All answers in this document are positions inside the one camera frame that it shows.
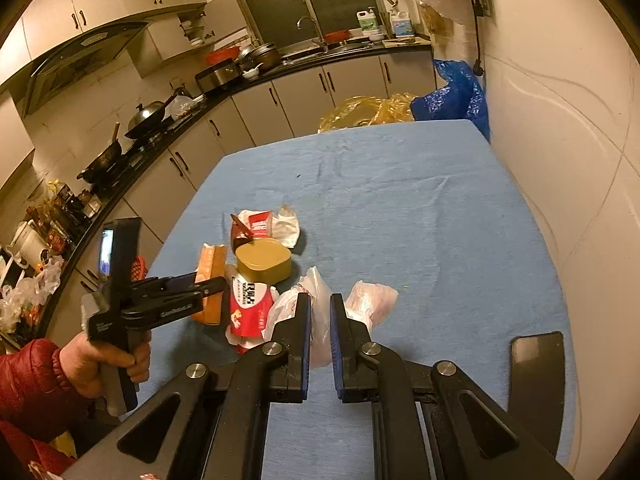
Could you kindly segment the person's left hand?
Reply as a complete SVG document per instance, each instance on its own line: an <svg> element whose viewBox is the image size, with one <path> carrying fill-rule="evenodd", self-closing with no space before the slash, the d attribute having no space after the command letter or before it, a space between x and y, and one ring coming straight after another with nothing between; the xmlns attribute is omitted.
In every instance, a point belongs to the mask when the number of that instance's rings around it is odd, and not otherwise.
<svg viewBox="0 0 640 480"><path fill-rule="evenodd" d="M151 333L144 332L134 350L127 353L108 342L91 342L84 333L79 333L60 351L62 371L70 384L86 399L103 396L100 376L102 364L123 368L135 384L141 384L150 376L151 339Z"/></svg>

